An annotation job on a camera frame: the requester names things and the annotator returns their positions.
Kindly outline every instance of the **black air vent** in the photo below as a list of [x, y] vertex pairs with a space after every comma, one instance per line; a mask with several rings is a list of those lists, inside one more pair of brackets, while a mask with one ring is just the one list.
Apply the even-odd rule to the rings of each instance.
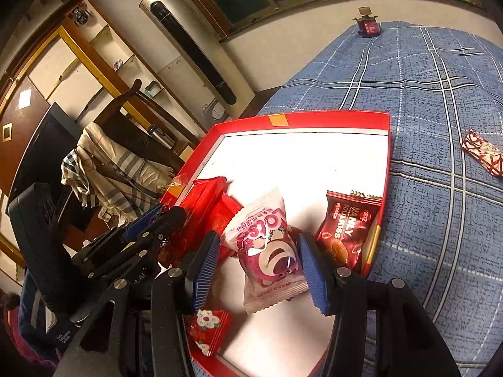
[[236, 96], [230, 90], [230, 87], [165, 5], [160, 1], [155, 1], [150, 5], [150, 11], [173, 38], [177, 40], [182, 49], [192, 58], [192, 61], [201, 72], [206, 75], [215, 90], [220, 93], [223, 100], [229, 105], [235, 104]]

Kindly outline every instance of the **pink snack package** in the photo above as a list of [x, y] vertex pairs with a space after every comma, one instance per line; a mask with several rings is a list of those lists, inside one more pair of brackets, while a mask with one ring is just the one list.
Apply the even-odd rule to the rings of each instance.
[[243, 303], [248, 314], [307, 291], [278, 189], [240, 210], [225, 228], [222, 244], [237, 251], [246, 272]]

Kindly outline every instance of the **red snack package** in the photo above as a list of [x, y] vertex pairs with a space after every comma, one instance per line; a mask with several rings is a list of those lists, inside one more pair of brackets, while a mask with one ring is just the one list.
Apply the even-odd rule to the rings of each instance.
[[187, 212], [187, 220], [182, 228], [172, 234], [159, 253], [162, 266], [177, 266], [185, 254], [198, 250], [206, 233], [204, 222], [220, 200], [226, 185], [225, 177], [194, 181], [193, 187], [180, 203]]
[[[226, 193], [223, 193], [222, 197], [220, 197], [220, 200], [208, 215], [208, 219], [206, 220], [205, 225], [203, 225], [204, 234], [207, 231], [217, 231], [218, 235], [222, 236], [223, 230], [225, 230], [227, 224], [229, 224], [230, 220], [232, 220], [232, 217], [234, 217], [242, 208], [243, 206], [239, 202], [228, 196]], [[218, 263], [221, 263], [232, 253], [233, 251], [231, 249], [227, 248], [225, 245], [221, 245]]]
[[248, 314], [307, 291], [279, 190], [238, 212], [225, 228], [222, 243], [237, 251], [246, 272], [243, 303]]
[[477, 136], [470, 129], [461, 147], [475, 157], [479, 163], [493, 176], [503, 176], [503, 154], [495, 145]]
[[316, 243], [338, 263], [350, 269], [358, 262], [381, 200], [326, 192], [329, 206]]
[[205, 356], [214, 355], [231, 323], [231, 316], [225, 310], [199, 310], [194, 316], [187, 316], [187, 334], [194, 340]]

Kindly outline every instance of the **plaid scarf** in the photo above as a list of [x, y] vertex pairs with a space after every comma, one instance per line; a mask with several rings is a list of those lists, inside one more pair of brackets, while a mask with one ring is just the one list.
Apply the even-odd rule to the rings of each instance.
[[126, 221], [154, 207], [173, 178], [170, 167], [138, 157], [95, 123], [84, 129], [61, 172], [61, 182], [72, 187], [83, 206], [106, 206]]

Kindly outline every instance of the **bed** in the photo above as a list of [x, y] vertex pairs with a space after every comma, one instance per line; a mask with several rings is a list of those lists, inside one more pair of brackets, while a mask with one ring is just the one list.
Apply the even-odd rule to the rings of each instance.
[[[462, 376], [476, 376], [503, 340], [503, 181], [460, 141], [472, 128], [503, 149], [503, 51], [457, 30], [406, 22], [381, 30], [364, 39], [350, 27], [260, 114], [390, 113], [387, 210], [370, 279], [404, 279]], [[364, 376], [375, 360], [375, 314], [368, 317]]]

